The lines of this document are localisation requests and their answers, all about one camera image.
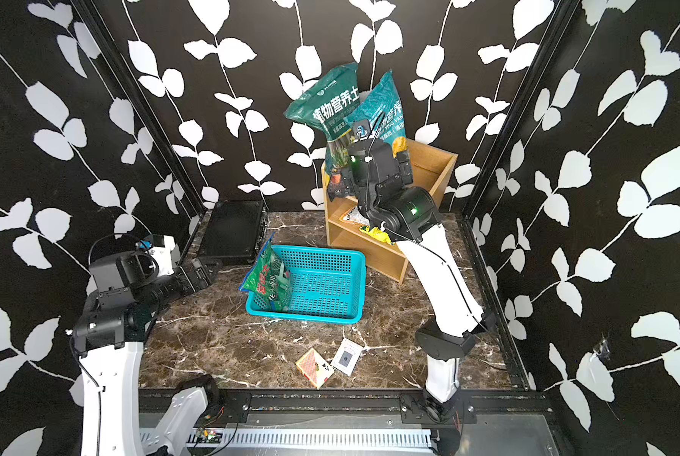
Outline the orange white small packet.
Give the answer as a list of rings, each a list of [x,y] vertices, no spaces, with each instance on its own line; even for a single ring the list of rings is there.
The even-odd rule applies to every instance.
[[[342,216],[343,222],[356,223],[360,225],[368,225],[368,219],[363,216],[357,206],[351,207],[349,211],[345,212]]]

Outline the teal plastic basket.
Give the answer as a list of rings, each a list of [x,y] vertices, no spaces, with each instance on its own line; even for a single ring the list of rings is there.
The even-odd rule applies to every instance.
[[[246,311],[255,317],[352,325],[363,315],[366,257],[359,251],[274,245],[290,272],[290,301],[284,309],[250,292]]]

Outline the teal and orange fertilizer bag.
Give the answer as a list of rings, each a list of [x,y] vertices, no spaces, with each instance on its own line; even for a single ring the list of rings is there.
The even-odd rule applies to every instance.
[[[362,119],[368,119],[372,127],[369,138],[390,146],[394,157],[407,151],[404,110],[391,70],[383,75],[360,106],[345,117],[350,127]]]

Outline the red patterned card box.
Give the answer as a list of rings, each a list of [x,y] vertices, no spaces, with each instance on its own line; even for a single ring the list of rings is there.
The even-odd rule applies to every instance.
[[[295,362],[295,366],[315,389],[322,388],[334,374],[334,368],[330,362],[326,361],[314,348],[302,355]]]

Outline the white QR code card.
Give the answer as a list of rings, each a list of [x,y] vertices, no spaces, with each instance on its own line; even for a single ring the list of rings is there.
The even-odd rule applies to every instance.
[[[342,374],[352,376],[363,351],[359,344],[344,338],[331,361],[331,366]]]

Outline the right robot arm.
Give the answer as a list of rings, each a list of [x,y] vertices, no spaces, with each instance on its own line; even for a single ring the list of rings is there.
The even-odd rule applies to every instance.
[[[331,247],[364,254],[368,268],[398,283],[404,282],[409,268],[416,272],[434,311],[416,332],[427,361],[423,406],[439,419],[460,396],[461,359],[475,347],[480,334],[495,328],[496,318],[482,309],[461,276],[439,214],[456,154],[410,140],[407,155],[414,177],[411,193],[422,199],[414,214],[421,242],[405,236],[390,245],[343,222],[343,214],[356,205],[353,197],[326,202],[326,234]]]

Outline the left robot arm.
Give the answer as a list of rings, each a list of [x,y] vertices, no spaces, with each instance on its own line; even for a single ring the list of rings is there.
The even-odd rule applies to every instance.
[[[212,376],[183,383],[147,439],[139,432],[138,376],[145,345],[168,305],[193,290],[171,254],[142,241],[89,266],[97,288],[71,332],[84,390],[81,454],[183,455],[189,436],[225,412]]]

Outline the small circuit board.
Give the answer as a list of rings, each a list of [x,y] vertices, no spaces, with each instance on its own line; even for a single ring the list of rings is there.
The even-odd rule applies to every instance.
[[[225,429],[196,429],[188,438],[187,444],[193,447],[209,447],[221,444]]]

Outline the yellow green small packet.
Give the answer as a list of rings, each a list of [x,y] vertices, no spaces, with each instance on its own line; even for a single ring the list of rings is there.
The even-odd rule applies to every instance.
[[[389,237],[388,233],[385,233],[378,227],[361,226],[359,228],[360,232],[375,239],[376,241],[385,243],[387,245],[393,245],[394,241]]]

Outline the dark green soil bag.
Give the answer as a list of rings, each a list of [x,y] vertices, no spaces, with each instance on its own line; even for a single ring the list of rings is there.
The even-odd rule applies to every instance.
[[[290,121],[308,125],[326,136],[326,171],[330,175],[349,166],[351,126],[346,118],[360,106],[357,71],[355,62],[336,66],[284,112]]]

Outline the black flat case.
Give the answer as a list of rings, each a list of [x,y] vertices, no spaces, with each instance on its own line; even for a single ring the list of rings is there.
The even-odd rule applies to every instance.
[[[263,244],[268,213],[263,201],[220,201],[197,251],[205,265],[252,264]]]

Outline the wooden two-tier shelf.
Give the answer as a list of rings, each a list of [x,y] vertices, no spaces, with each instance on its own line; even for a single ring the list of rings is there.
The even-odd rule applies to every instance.
[[[412,186],[425,188],[436,207],[440,207],[458,155],[414,140],[407,140],[406,144],[414,178]],[[363,253],[366,267],[402,283],[409,265],[404,253],[396,245],[377,241],[358,226],[343,221],[345,213],[356,206],[357,199],[352,196],[333,201],[325,196],[328,245]]]

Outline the black front rail base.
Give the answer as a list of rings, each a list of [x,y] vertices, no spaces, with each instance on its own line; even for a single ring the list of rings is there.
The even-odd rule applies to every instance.
[[[186,455],[573,455],[548,398],[463,389],[431,417],[418,389],[224,389],[225,412],[197,429],[221,444]]]

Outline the bright green blue-topped bag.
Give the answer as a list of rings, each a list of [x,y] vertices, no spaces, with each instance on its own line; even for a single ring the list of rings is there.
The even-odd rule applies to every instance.
[[[254,293],[263,298],[273,311],[287,311],[292,299],[290,269],[273,247],[273,236],[265,241],[254,266],[239,287],[241,292]]]

